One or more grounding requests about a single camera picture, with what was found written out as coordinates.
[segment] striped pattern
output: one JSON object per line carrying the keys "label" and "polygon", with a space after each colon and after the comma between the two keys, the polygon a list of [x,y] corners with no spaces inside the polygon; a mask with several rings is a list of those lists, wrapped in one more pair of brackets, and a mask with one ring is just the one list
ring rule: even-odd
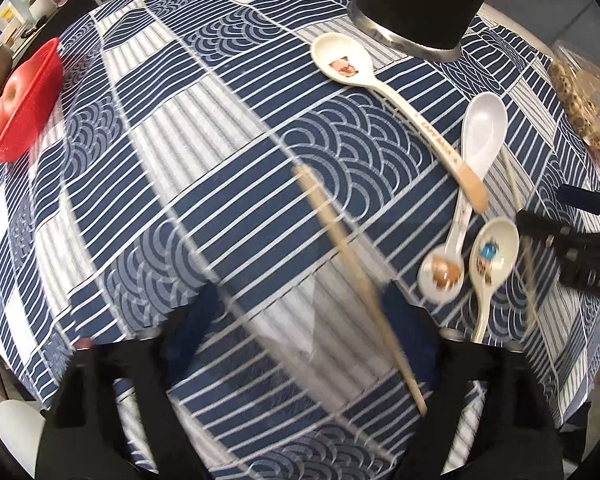
{"label": "striped pattern", "polygon": [[[387,102],[317,70],[309,46],[324,32],[360,40],[455,146],[469,100],[501,95],[526,208],[600,230],[555,196],[563,182],[600,189],[600,173],[546,56],[476,17],[458,62],[428,63],[358,31],[348,1],[113,0],[62,35],[59,103],[29,154],[0,164],[0,354],[47,406],[78,338],[133,337],[212,280],[218,317],[169,394],[213,476],[384,478],[400,460],[417,410],[292,169],[314,168],[378,286],[400,280],[438,324],[470,333],[468,281],[445,305],[416,284],[458,186]],[[500,160],[485,183],[469,240],[514,214]],[[600,300],[557,285],[544,247],[532,257],[540,323],[525,351],[559,424],[600,363]],[[523,271],[494,295],[485,343],[522,338]],[[116,392],[130,452],[154,470],[133,389]],[[445,470],[468,455],[481,386],[466,402]]]}

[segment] red apple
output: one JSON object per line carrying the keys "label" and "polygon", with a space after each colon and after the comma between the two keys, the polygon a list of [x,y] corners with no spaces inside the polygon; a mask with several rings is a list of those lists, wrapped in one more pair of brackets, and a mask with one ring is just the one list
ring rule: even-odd
{"label": "red apple", "polygon": [[29,59],[14,70],[4,85],[0,96],[0,134],[16,111],[43,63],[44,59],[42,58]]}

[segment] tablecloth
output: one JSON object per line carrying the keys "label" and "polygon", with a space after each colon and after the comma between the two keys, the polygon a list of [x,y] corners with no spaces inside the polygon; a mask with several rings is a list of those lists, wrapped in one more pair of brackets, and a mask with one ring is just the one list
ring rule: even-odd
{"label": "tablecloth", "polygon": [[[222,309],[170,395],[213,475],[371,478],[395,465],[416,410],[292,167],[314,168],[378,283],[401,280],[437,323],[470,333],[468,280],[442,306],[416,286],[458,186],[384,101],[318,72],[309,46],[323,32],[359,39],[378,77],[456,147],[469,100],[501,95],[526,208],[600,231],[555,196],[563,182],[600,190],[600,173],[546,56],[478,15],[457,62],[415,59],[357,31],[348,1],[112,0],[62,35],[48,124],[0,164],[0,353],[45,405],[80,336],[133,337],[209,279]],[[485,182],[472,233],[514,215],[500,160]],[[559,424],[600,363],[600,300],[557,285],[549,251],[535,246],[534,262],[540,324],[525,351]],[[519,261],[493,298],[486,343],[522,338],[521,275]],[[150,465],[121,389],[135,457]],[[477,415],[465,419],[459,456]]]}

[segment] wooden chopstick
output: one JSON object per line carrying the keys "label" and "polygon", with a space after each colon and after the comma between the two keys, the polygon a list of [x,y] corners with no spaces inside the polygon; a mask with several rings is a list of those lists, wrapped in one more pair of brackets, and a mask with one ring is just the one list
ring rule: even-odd
{"label": "wooden chopstick", "polygon": [[[500,156],[504,163],[504,169],[507,172],[507,178],[509,179],[509,185],[513,190],[513,202],[516,206],[516,210],[522,210],[522,197],[520,196],[520,190],[516,183],[516,176],[513,173],[511,167],[511,161],[509,160],[509,152],[507,147],[503,146],[500,149]],[[534,272],[534,260],[531,254],[531,237],[522,237],[522,256],[525,260],[525,278],[526,278],[526,305],[528,310],[531,312],[531,320],[526,322],[525,336],[531,333],[534,326],[538,322],[538,296],[536,295],[536,277]]]}
{"label": "wooden chopstick", "polygon": [[329,204],[329,200],[325,196],[320,183],[316,179],[313,171],[308,166],[294,167],[294,174],[298,178],[298,183],[302,190],[306,193],[306,198],[311,207],[316,211],[318,219],[322,226],[327,229],[327,234],[331,243],[340,251],[350,274],[349,279],[356,288],[357,293],[364,301],[366,308],[374,320],[385,346],[389,349],[394,358],[395,364],[400,370],[404,382],[407,384],[411,396],[413,397],[416,406],[421,416],[427,413],[427,405],[424,401],[420,387],[413,376],[409,362],[400,348],[400,342],[395,336],[394,330],[387,321],[382,307],[378,300],[378,294],[375,286],[371,283],[369,276],[360,266],[356,253],[349,247],[347,242],[347,234],[338,218],[333,207]]}

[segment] white spoon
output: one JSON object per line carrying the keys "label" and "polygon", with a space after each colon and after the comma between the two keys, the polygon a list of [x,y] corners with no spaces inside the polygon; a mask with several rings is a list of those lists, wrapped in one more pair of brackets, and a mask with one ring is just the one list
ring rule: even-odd
{"label": "white spoon", "polygon": [[311,46],[311,57],[321,72],[330,79],[343,85],[373,89],[387,98],[404,114],[411,127],[420,133],[431,151],[458,182],[472,207],[478,213],[486,211],[489,195],[480,178],[429,121],[397,91],[376,78],[371,56],[360,43],[344,34],[328,32],[315,39]]}
{"label": "white spoon", "polygon": [[469,276],[478,299],[478,319],[471,341],[481,343],[489,322],[491,297],[511,274],[520,236],[508,218],[489,220],[478,233],[469,256]]}
{"label": "white spoon", "polygon": [[[462,122],[462,156],[481,180],[498,156],[507,133],[507,109],[492,92],[474,97]],[[418,288],[434,303],[454,300],[464,282],[462,244],[471,219],[471,204],[458,192],[456,212],[446,243],[434,247],[424,257],[418,271]]]}

